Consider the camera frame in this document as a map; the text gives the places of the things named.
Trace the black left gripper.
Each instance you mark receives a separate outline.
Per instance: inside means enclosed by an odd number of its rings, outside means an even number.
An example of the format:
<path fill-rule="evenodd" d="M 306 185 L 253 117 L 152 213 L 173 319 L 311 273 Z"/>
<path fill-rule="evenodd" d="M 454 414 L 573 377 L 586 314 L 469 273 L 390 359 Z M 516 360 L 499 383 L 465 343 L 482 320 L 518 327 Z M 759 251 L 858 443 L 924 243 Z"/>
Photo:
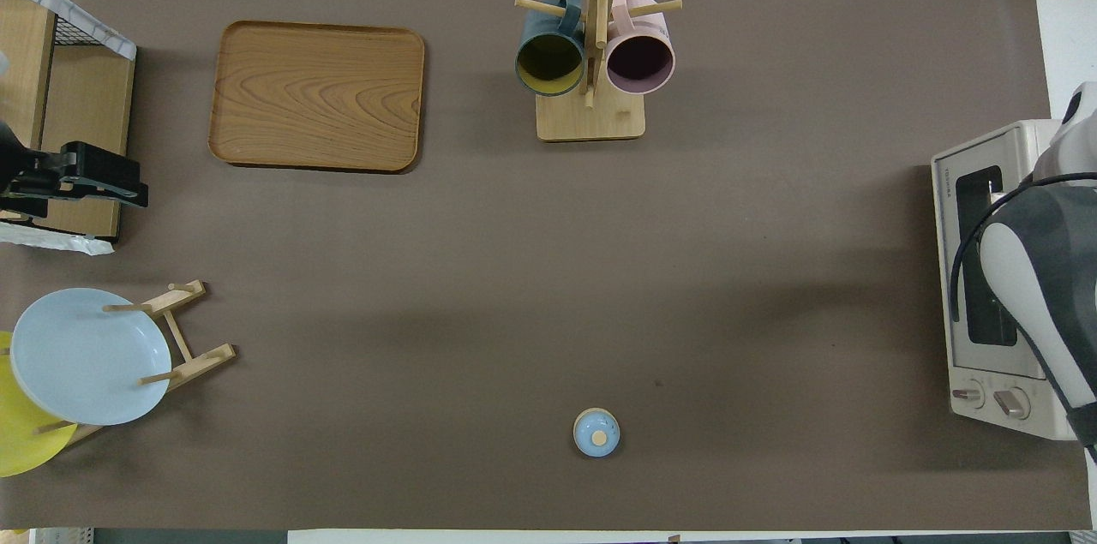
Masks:
<path fill-rule="evenodd" d="M 1 185 L 3 211 L 32 218 L 48 216 L 47 201 L 110 200 L 148 208 L 148 185 L 142 184 L 142 167 L 124 155 L 110 152 L 91 143 L 68 141 L 58 152 L 27 148 L 9 125 L 1 126 Z M 95 185 L 137 185 L 134 190 L 95 188 L 75 184 L 63 190 L 63 177 Z"/>

